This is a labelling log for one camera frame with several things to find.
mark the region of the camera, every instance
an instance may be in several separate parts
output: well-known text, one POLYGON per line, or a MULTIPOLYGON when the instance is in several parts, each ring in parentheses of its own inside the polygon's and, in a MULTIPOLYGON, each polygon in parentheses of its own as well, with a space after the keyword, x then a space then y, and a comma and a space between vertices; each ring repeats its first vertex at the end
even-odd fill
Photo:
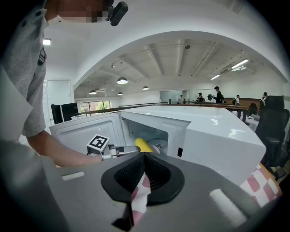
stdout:
POLYGON ((110 24, 115 27, 119 24, 121 19, 128 11, 128 5, 126 2, 119 2, 116 7, 112 6, 114 0, 108 1, 108 17, 106 21, 110 21, 110 24))

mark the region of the arched ceiling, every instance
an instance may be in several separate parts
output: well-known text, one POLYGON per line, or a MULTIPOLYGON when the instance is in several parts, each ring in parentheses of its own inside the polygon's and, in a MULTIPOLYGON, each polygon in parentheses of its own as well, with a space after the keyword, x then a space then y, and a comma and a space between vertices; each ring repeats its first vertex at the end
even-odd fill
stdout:
POLYGON ((257 67, 264 64, 239 48, 213 41, 177 39, 152 43, 135 48, 101 66, 76 88, 75 95, 86 95, 92 89, 117 88, 121 91, 125 86, 116 83, 121 76, 128 79, 126 87, 131 88, 145 79, 159 77, 176 76, 180 80, 191 77, 192 81, 196 78, 210 81, 222 70, 246 58, 249 60, 244 65, 247 69, 231 71, 220 78, 234 78, 245 73, 252 75, 257 67))

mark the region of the gray t-shirt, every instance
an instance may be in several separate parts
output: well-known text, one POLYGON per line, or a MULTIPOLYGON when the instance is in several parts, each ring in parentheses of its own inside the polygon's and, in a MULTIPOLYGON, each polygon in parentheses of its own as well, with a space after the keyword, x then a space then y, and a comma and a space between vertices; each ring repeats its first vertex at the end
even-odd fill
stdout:
POLYGON ((27 137, 37 135, 45 129, 42 97, 46 53, 43 38, 48 23, 44 18, 44 4, 45 1, 22 19, 2 59, 10 81, 33 108, 23 127, 22 134, 27 137))

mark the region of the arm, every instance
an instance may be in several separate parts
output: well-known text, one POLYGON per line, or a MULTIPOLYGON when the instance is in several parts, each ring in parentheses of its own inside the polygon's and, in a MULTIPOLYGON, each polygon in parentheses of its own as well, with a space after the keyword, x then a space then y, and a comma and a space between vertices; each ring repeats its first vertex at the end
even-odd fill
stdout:
POLYGON ((100 155, 91 157, 67 148, 45 130, 35 136, 27 137, 27 141, 38 154, 49 156, 58 166, 92 164, 102 161, 100 155))
POLYGON ((222 93, 221 92, 217 93, 217 97, 222 101, 222 93))

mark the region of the yellow object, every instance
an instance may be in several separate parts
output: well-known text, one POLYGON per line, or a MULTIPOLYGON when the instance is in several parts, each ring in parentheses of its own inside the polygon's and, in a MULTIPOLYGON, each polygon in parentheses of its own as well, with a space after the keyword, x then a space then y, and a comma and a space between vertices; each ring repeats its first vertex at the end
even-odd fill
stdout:
POLYGON ((141 152, 153 152, 154 151, 149 147, 149 145, 142 138, 137 138, 135 140, 135 145, 140 147, 141 152))

